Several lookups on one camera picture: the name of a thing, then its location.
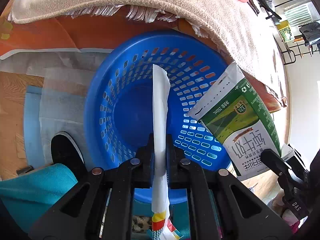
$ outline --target orange fabric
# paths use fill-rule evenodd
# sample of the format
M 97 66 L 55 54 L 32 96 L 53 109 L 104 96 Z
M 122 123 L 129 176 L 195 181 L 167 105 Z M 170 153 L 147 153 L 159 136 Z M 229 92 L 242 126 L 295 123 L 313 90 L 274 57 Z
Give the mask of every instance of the orange fabric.
M 124 6 L 112 17 L 61 16 L 22 25 L 9 23 L 12 25 L 10 37 L 0 38 L 0 56 L 13 49 L 114 49 L 138 34 L 171 29 L 178 24 L 163 21 L 130 21 L 124 16 L 128 10 L 129 7 Z

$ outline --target blanket fringe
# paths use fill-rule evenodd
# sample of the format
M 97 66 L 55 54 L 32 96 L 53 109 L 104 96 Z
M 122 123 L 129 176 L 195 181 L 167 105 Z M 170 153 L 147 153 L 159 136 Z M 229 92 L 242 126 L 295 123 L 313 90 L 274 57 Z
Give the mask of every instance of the blanket fringe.
M 72 18 L 78 17 L 80 15 L 84 15 L 84 14 L 112 16 L 122 6 L 124 6 L 124 5 L 117 4 L 117 5 L 94 6 L 94 7 L 84 8 L 84 9 L 80 9 L 80 10 L 70 11 L 70 12 L 65 13 L 64 15 L 70 15 Z
M 136 21 L 144 20 L 146 23 L 154 22 L 156 19 L 167 22 L 173 22 L 177 18 L 179 18 L 177 15 L 172 13 L 140 5 L 131 5 L 130 11 L 126 17 Z

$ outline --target basket hole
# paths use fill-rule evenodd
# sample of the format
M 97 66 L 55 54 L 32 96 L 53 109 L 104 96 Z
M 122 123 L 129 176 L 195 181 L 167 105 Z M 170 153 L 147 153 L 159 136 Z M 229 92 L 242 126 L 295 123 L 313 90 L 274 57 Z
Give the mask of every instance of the basket hole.
M 207 84 L 207 83 L 205 83 L 205 84 L 202 84 L 202 85 L 200 85 L 199 87 L 200 88 L 206 88 L 206 87 L 208 87 L 209 85 Z
M 166 54 L 166 53 L 168 52 L 168 50 L 169 50 L 169 47 L 165 47 L 165 48 L 161 51 L 160 55 Z
M 221 151 L 221 147 L 218 147 L 218 146 L 215 146 L 215 145 L 212 145 L 212 146 L 211 146 L 211 149 L 212 149 L 212 150 L 215 150 L 215 151 L 218 151 L 218 152 Z
M 209 147 L 210 147 L 210 144 L 208 144 L 208 143 L 202 143 L 201 146 L 206 147 L 206 148 L 209 148 Z
M 171 58 L 170 57 L 166 57 L 163 61 L 163 63 L 168 63 L 168 61 L 170 60 Z
M 198 74 L 199 74 L 198 71 L 194 71 L 193 73 L 190 74 L 190 76 L 194 77 L 194 76 L 196 76 L 196 75 L 198 75 Z
M 214 77 L 215 75 L 216 75 L 215 72 L 211 72 L 211 73 L 205 75 L 205 78 L 212 78 L 212 77 Z
M 213 158 L 213 159 L 217 158 L 217 155 L 215 155 L 213 153 L 208 153 L 207 156 L 210 157 L 210 158 Z
M 157 51 L 158 51 L 158 49 L 159 49 L 159 48 L 154 48 L 153 51 L 152 51 L 152 53 L 151 53 L 151 56 L 153 56 L 154 54 L 156 54 Z
M 201 150 L 201 149 L 198 149 L 197 152 L 198 152 L 198 153 L 201 153 L 201 154 L 206 154 L 206 151 Z
M 179 57 L 179 58 L 182 58 L 182 57 L 184 57 L 187 53 L 188 53 L 187 51 L 183 51 L 178 57 Z
M 205 71 L 207 71 L 208 69 L 210 69 L 210 67 L 209 67 L 209 66 L 205 66 L 205 67 L 203 67 L 203 68 L 200 68 L 200 72 L 205 72 Z
M 170 65 L 176 65 L 177 62 L 178 62 L 178 59 L 174 59 L 174 60 L 170 63 Z
M 196 55 L 191 55 L 190 57 L 188 57 L 188 58 L 186 59 L 186 61 L 191 61 L 191 60 L 193 60 L 195 57 L 196 57 Z
M 147 54 L 148 54 L 148 49 L 146 49 L 144 52 L 143 52 L 143 54 L 142 54 L 142 56 L 141 56 L 141 58 L 144 58 Z
M 198 61 L 195 62 L 193 65 L 194 65 L 195 67 L 197 67 L 197 66 L 201 65 L 202 63 L 203 63 L 203 60 L 198 60 Z
M 209 140 L 209 141 L 212 141 L 212 140 L 213 140 L 213 137 L 212 137 L 212 136 L 207 136 L 207 135 L 206 135 L 204 138 L 205 138 L 206 140 Z
M 205 165 L 208 165 L 208 166 L 212 165 L 212 163 L 207 161 L 207 160 L 202 160 L 202 163 L 205 164 Z
M 178 49 L 178 48 L 175 48 L 175 49 L 173 49 L 173 51 L 170 53 L 170 55 L 174 55 L 174 54 L 176 54 L 178 51 L 179 51 L 179 49 Z
M 182 62 L 178 65 L 179 68 L 183 67 L 186 63 L 185 62 Z
M 203 77 L 199 77 L 199 78 L 196 79 L 196 82 L 200 82 L 200 81 L 203 81 L 203 80 L 204 80 Z
M 193 155 L 192 157 L 197 161 L 201 160 L 201 158 L 199 156 L 197 156 L 197 155 Z

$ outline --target teal towel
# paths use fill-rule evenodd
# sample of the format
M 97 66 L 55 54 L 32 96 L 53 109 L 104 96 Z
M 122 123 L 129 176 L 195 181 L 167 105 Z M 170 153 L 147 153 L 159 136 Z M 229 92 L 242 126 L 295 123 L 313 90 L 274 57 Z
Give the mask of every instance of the teal towel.
M 10 215 L 26 233 L 32 224 L 76 183 L 62 164 L 0 182 L 0 198 Z

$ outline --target white plastic sheet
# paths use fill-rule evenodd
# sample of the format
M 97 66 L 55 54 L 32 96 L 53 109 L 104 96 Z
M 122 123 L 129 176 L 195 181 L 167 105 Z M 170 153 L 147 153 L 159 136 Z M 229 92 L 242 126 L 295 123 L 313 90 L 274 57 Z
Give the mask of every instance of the white plastic sheet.
M 152 203 L 153 213 L 163 214 L 165 211 L 164 227 L 161 230 L 153 231 L 153 239 L 175 240 L 176 238 L 167 229 L 167 221 L 170 216 L 168 183 L 166 173 L 166 123 L 168 113 L 168 96 L 170 82 L 167 72 L 157 65 L 153 65 L 153 137 L 155 145 L 155 171 L 152 184 Z
M 45 77 L 47 68 L 96 71 L 108 55 L 100 52 L 19 52 L 0 60 L 0 71 L 40 77 Z
M 87 169 L 94 167 L 84 137 L 84 104 L 91 79 L 106 56 L 108 53 L 45 52 L 22 57 L 28 74 L 44 76 L 39 119 L 46 164 L 52 162 L 51 139 L 65 131 L 77 143 Z

